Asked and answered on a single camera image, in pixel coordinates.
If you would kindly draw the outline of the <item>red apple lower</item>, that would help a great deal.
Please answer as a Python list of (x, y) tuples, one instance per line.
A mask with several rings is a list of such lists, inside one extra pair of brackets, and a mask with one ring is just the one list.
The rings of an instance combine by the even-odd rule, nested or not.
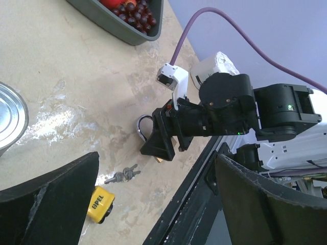
[(108, 9), (114, 9), (124, 3), (124, 0), (99, 0), (99, 2)]

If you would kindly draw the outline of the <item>brass padlock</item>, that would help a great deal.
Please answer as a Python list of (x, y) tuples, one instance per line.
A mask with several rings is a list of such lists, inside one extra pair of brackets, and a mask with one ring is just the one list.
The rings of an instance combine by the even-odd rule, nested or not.
[[(136, 121), (136, 131), (139, 135), (139, 137), (144, 141), (146, 142), (150, 136), (150, 133), (149, 133), (149, 130), (145, 127), (145, 131), (143, 131), (144, 127), (143, 127), (143, 121), (147, 119), (149, 121), (152, 121), (152, 116), (150, 114), (143, 114), (141, 115), (137, 121)], [(171, 143), (172, 143), (172, 146), (175, 147), (176, 144), (177, 144), (177, 141), (174, 137), (171, 138)], [(158, 162), (158, 163), (162, 163), (164, 162), (163, 159), (161, 158), (158, 158), (158, 157), (154, 157), (154, 159)]]

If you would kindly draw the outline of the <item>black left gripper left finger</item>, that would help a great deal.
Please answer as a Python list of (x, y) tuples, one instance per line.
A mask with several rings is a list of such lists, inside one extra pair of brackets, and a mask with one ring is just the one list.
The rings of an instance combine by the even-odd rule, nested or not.
[(99, 171), (88, 153), (1, 191), (1, 244), (78, 244)]

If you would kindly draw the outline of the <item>grey fruit tray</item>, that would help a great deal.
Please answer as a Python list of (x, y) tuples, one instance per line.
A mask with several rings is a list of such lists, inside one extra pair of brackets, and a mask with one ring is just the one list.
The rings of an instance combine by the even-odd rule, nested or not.
[(129, 45), (138, 46), (147, 41), (155, 41), (161, 35), (164, 1), (150, 1), (149, 3), (157, 24), (151, 28), (148, 35), (124, 22), (99, 1), (67, 0), (67, 2), (90, 21)]

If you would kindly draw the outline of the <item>aluminium frame rail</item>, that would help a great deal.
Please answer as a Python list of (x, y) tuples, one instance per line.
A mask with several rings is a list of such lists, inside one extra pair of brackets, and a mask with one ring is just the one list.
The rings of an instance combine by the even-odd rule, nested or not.
[(203, 204), (205, 198), (210, 202), (217, 202), (219, 207), (222, 206), (216, 178), (215, 157), (223, 142), (223, 138), (218, 136), (209, 140), (168, 203), (167, 209), (177, 210), (183, 205), (196, 201)]

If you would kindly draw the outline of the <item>silver key bunch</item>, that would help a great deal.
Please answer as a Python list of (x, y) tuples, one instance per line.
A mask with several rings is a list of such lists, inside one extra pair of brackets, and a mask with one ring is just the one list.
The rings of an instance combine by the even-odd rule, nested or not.
[(136, 175), (141, 173), (140, 170), (135, 170), (137, 167), (138, 165), (135, 164), (132, 167), (124, 168), (122, 172), (115, 173), (113, 177), (106, 180), (104, 184), (120, 183), (120, 182), (132, 180)]

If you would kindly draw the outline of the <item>dark red grape bunch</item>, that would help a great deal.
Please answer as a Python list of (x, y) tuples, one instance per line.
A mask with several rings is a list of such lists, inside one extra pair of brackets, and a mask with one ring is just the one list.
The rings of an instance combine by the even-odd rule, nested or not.
[(144, 35), (149, 36), (150, 31), (157, 25), (148, 1), (137, 1), (137, 6), (125, 6), (125, 1), (110, 11), (124, 22)]

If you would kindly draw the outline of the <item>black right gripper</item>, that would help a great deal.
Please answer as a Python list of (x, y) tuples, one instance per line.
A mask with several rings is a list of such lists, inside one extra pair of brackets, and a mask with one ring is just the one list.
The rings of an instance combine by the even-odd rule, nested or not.
[(140, 153), (161, 161), (172, 161), (175, 156), (174, 146), (177, 137), (181, 152), (188, 150), (194, 137), (204, 136), (204, 107), (191, 103), (189, 99), (178, 99), (178, 110), (174, 109), (173, 100), (152, 113), (152, 132), (147, 137), (139, 129), (139, 136), (144, 144)]

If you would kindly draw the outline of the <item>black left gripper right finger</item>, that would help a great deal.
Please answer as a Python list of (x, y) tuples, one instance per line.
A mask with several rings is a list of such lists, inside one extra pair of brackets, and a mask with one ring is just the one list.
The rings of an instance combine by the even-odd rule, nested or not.
[(277, 184), (222, 154), (215, 169), (232, 244), (326, 244), (326, 199)]

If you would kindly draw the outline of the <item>yellow black padlock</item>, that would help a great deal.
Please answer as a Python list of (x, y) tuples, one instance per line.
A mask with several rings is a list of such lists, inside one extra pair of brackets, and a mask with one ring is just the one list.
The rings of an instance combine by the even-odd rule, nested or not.
[(102, 224), (112, 212), (115, 195), (101, 186), (95, 186), (92, 193), (87, 215), (97, 224)]

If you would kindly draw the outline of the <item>silver pull-tab tin can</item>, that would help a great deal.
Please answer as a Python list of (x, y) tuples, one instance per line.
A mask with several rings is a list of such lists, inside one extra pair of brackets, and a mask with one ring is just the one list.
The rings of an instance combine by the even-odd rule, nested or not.
[(1, 156), (25, 133), (29, 110), (22, 96), (1, 82)]

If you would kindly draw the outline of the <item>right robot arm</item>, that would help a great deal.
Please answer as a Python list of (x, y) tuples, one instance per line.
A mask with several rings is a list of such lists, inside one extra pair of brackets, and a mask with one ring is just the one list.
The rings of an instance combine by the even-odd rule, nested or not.
[(215, 73), (199, 89), (200, 103), (169, 100), (152, 113), (153, 129), (143, 155), (174, 158), (173, 137), (186, 151), (194, 137), (242, 136), (232, 159), (267, 176), (326, 171), (326, 94), (306, 86), (273, 84), (254, 89), (246, 74)]

